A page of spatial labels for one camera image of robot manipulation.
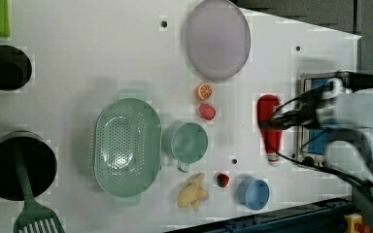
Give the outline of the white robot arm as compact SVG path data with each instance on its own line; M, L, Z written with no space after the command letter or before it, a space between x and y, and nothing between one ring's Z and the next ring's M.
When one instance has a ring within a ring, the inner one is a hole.
M304 157L292 162L333 174L341 180L373 193L373 88L354 90L339 78L300 93L289 111L279 98L266 94L256 102L259 131L270 162L278 161L282 132L299 127L319 134L301 145L323 143L319 160Z

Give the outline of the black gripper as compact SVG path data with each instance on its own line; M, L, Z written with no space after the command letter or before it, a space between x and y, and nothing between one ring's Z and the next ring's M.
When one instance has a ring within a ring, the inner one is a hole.
M324 86L312 88L299 95L297 110L285 113L273 113L272 116L260 122L260 127L264 129L287 130L300 124L306 128L319 128L316 110L322 102Z

